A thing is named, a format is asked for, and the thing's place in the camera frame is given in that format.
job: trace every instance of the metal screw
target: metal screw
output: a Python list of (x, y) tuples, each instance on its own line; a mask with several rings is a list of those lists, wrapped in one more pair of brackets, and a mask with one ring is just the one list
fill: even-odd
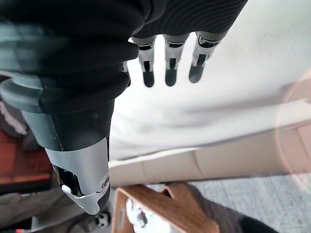
[(102, 188), (106, 188), (108, 185), (109, 185), (109, 176), (107, 176), (104, 182), (102, 183)]

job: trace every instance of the brown leather strap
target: brown leather strap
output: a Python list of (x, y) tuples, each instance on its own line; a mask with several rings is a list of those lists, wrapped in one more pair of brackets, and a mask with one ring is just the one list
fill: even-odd
[(186, 186), (174, 185), (166, 188), (172, 198), (177, 199), (173, 200), (143, 185), (118, 188), (112, 233), (134, 232), (133, 226), (129, 227), (130, 223), (126, 217), (125, 203), (127, 198), (153, 211), (183, 233), (219, 233), (217, 223), (203, 213), (195, 199), (193, 197), (191, 199), (189, 196), (191, 195), (190, 191), (186, 191), (186, 189), (188, 190)]

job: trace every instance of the beige panel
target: beige panel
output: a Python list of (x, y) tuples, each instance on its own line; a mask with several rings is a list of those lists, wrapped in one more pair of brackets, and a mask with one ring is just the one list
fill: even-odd
[(110, 167), (109, 175), (112, 186), (148, 183), (141, 162)]
[[(296, 130), (283, 131), (280, 133), (280, 138), (292, 144), (290, 151), (287, 151), (287, 156), (306, 156)], [(249, 176), (288, 170), (279, 154), (277, 140), (273, 133), (197, 150), (195, 155), (205, 178)], [(299, 167), (299, 163), (296, 164), (296, 171), (299, 170), (298, 168), (302, 168)]]
[(280, 133), (277, 142), (279, 156), (289, 173), (311, 172), (310, 159), (298, 129), (294, 133)]
[(113, 186), (311, 172), (311, 125), (226, 142), (196, 151), (114, 161)]
[(143, 161), (143, 166), (152, 183), (203, 178), (192, 151)]
[(311, 157), (311, 125), (298, 128), (298, 133), (309, 157)]
[(303, 146), (307, 152), (305, 164), (308, 166), (308, 171), (311, 170), (311, 125), (306, 125), (298, 128), (298, 133)]

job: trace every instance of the prosthetic hand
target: prosthetic hand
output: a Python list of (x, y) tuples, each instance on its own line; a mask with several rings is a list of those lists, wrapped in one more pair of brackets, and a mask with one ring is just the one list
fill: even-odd
[[(246, 1), (0, 1), (0, 70), (11, 77), (1, 97), (22, 111), (62, 190), (87, 213), (109, 198), (109, 130), (114, 99), (129, 84), (124, 62), (139, 54), (152, 86), (154, 36), (164, 34), (173, 85), (182, 46), (197, 32), (192, 66), (200, 73)], [(191, 71), (190, 81), (199, 76)]]

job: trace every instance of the floor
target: floor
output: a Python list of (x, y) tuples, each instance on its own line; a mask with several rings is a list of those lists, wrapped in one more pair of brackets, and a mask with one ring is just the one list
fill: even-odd
[[(311, 175), (271, 176), (189, 182), (205, 213), (216, 220), (222, 233), (241, 233), (243, 216), (256, 218), (279, 233), (309, 233), (311, 228)], [(150, 185), (160, 190), (163, 184)], [(42, 232), (66, 232), (70, 224)], [(78, 227), (72, 233), (80, 233)], [(94, 233), (109, 233), (97, 229)]]

